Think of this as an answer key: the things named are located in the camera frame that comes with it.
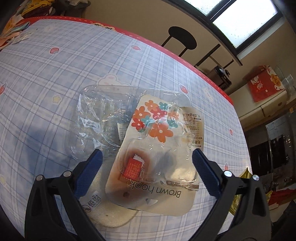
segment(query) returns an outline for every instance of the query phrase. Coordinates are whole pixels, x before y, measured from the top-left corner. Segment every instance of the table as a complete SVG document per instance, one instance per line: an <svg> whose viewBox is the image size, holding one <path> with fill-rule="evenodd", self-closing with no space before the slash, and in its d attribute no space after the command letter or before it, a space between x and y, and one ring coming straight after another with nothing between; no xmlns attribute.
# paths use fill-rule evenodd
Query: table
<svg viewBox="0 0 296 241"><path fill-rule="evenodd" d="M34 178L72 170L67 150L79 91L92 84L130 85L187 92L205 119L204 154L236 176L251 170L244 133L231 99L183 59L148 41L104 24L69 17L29 19L30 39L0 52L0 204L24 234ZM190 212L180 217L138 212L127 225L101 228L108 240L188 240L215 199L202 182ZM68 230L74 232L60 200ZM232 220L229 214L222 230Z"/></svg>

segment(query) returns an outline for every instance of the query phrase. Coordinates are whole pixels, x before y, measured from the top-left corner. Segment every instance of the plastic blister pack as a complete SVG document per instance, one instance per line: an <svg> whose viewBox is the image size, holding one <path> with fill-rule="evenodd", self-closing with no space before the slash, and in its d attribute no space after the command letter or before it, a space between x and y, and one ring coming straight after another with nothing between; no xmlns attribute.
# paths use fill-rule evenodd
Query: plastic blister pack
<svg viewBox="0 0 296 241"><path fill-rule="evenodd" d="M124 178L176 185L196 181L191 161L193 134L176 102L141 97L116 158Z"/></svg>
<svg viewBox="0 0 296 241"><path fill-rule="evenodd" d="M69 146L79 161L98 148L113 164L105 192L114 204L173 216L192 207L199 180L191 155L203 147L203 120L185 94L87 86L73 114Z"/></svg>

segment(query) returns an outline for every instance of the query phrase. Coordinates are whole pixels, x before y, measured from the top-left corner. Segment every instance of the black stool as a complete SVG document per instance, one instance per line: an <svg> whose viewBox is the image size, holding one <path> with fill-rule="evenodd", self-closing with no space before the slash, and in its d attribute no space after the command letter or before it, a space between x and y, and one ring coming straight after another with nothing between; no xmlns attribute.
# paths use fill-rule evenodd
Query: black stool
<svg viewBox="0 0 296 241"><path fill-rule="evenodd" d="M181 27L177 27L177 26L170 27L168 29L168 34L169 34L169 37L165 40L165 42L161 46L162 47L165 46L165 44L171 39L171 37L180 41L185 46L185 49L179 54L179 57L181 57L186 52L187 49L193 50L197 47L196 40L192 36L192 34Z"/></svg>

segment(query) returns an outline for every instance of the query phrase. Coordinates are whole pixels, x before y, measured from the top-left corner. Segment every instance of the blue gripper pad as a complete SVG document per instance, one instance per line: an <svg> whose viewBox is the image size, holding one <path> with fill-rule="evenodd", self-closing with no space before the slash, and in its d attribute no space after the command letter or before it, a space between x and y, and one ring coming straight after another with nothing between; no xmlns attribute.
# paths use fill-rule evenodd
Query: blue gripper pad
<svg viewBox="0 0 296 241"><path fill-rule="evenodd" d="M76 199L86 195L94 177L103 163L103 153L100 150L95 150L87 161L88 163L75 182L74 196Z"/></svg>
<svg viewBox="0 0 296 241"><path fill-rule="evenodd" d="M214 170L209 165L208 159L200 149L195 149L193 151L192 162L198 174L200 175L200 178L205 184L205 187L207 188L207 191L209 192L209 194L218 199L221 195L220 180L215 174Z"/></svg>

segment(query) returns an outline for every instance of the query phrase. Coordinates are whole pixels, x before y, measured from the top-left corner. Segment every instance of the star print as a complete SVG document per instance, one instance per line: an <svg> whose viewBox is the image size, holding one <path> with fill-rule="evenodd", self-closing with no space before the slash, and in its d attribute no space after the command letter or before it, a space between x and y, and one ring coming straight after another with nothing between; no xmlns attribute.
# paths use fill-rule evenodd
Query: star print
<svg viewBox="0 0 296 241"><path fill-rule="evenodd" d="M5 185L5 183L6 183L5 178L3 176L0 176L0 183L2 185Z"/></svg>
<svg viewBox="0 0 296 241"><path fill-rule="evenodd" d="M54 96L53 98L52 98L52 102L53 103L55 103L55 104L58 104L58 103L60 103L61 102L61 97L60 96Z"/></svg>

